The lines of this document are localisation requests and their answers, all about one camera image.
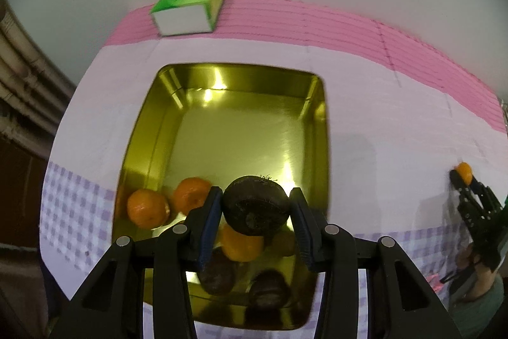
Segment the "table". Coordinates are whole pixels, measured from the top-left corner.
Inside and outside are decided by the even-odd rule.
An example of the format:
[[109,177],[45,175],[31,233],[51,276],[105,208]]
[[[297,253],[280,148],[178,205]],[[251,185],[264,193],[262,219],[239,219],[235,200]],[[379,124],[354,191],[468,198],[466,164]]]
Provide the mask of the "table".
[[[130,132],[155,74],[170,63],[269,64],[319,75],[328,102],[329,221],[357,237],[391,235],[425,276],[453,269],[468,241],[448,170],[465,160],[500,198],[508,192],[495,94],[432,46],[375,20],[288,0],[226,0],[214,33],[160,39],[149,8],[127,15],[99,51],[54,141],[40,244],[68,297],[111,243]],[[303,328],[271,335],[311,336],[318,304],[319,291]],[[151,337],[151,307],[144,312]],[[197,325],[199,337],[269,335]],[[360,336],[365,329],[362,281]]]

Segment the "pink foam mat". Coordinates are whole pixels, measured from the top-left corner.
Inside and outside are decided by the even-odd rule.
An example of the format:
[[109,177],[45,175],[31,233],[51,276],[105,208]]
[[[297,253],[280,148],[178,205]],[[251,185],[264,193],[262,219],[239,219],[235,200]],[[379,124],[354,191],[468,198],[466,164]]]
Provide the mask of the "pink foam mat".
[[[106,45],[158,39],[151,6],[130,12]],[[377,62],[454,98],[494,130],[505,124],[495,93],[444,53],[376,20],[291,0],[225,0],[213,33],[175,38],[248,39],[317,46]]]

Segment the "person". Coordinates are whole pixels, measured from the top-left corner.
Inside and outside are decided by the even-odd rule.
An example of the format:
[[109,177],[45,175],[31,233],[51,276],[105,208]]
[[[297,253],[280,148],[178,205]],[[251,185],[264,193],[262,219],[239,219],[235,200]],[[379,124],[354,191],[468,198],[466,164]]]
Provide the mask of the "person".
[[464,297],[451,304],[449,313],[464,339],[476,339],[504,300],[503,281],[497,270],[493,272],[481,262],[472,243],[457,255],[456,264],[458,270],[474,264],[477,280]]

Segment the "green shirt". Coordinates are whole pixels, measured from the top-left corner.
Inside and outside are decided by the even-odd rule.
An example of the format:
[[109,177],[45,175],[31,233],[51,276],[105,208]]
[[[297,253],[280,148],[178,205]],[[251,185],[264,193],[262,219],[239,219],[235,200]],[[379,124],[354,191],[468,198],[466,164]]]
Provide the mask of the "green shirt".
[[503,280],[496,275],[490,290],[473,302],[457,302],[450,316],[464,339],[475,339],[487,327],[501,306],[505,295]]

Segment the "pipe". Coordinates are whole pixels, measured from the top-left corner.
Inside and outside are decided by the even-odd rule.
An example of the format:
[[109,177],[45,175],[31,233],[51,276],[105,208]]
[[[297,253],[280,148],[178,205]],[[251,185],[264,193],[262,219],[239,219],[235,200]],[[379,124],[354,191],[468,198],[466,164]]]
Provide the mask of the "pipe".
[[31,121],[44,129],[44,131],[50,133],[52,136],[57,133],[57,126],[55,124],[46,120],[46,118],[42,117],[39,113],[27,106],[16,95],[9,91],[9,89],[2,82],[0,82],[0,99],[5,101],[20,114],[26,116],[26,118],[29,118]]
[[7,0],[0,0],[0,30],[37,74],[47,78],[68,99],[72,97],[75,87],[47,61],[36,44],[29,39],[9,8]]
[[3,33],[0,32],[0,58],[18,74],[23,81],[39,93],[42,98],[47,100],[52,106],[60,112],[64,112],[67,105],[60,101],[53,93],[51,93],[44,85],[42,85],[37,76],[34,75],[30,67],[20,58],[12,45],[7,41]]
[[12,71],[11,67],[8,66],[2,58],[0,58],[0,82],[46,118],[55,124],[60,123],[62,116],[56,116],[52,111],[44,106],[40,100],[35,99],[30,94],[30,90],[25,89],[25,83],[21,80],[21,78]]
[[16,116],[9,106],[0,101],[0,134],[11,139],[20,147],[30,151],[42,159],[49,159],[51,142],[37,137],[32,132],[19,125]]

